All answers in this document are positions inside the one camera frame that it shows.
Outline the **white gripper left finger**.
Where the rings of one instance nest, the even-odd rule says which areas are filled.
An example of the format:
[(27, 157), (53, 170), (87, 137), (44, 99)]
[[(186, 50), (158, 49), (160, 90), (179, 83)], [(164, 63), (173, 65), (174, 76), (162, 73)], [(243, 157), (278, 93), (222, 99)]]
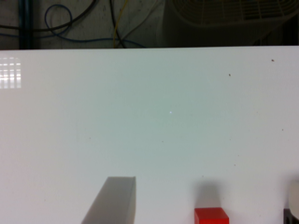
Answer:
[(81, 224), (135, 224), (136, 179), (107, 178)]

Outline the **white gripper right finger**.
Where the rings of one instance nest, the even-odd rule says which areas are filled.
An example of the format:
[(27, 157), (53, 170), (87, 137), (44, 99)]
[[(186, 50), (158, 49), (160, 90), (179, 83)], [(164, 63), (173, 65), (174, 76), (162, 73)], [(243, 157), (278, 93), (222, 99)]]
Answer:
[(289, 188), (290, 224), (299, 224), (299, 182), (293, 181)]

